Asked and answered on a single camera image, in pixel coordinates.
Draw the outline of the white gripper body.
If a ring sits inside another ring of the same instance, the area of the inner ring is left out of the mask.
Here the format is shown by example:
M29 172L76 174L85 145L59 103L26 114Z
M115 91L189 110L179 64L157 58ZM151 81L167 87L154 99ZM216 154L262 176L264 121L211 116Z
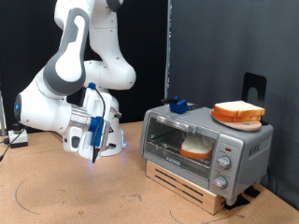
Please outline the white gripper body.
M73 106L69 126L63 135L64 150L97 161L107 147L110 129L108 113L112 96L87 88L83 106Z

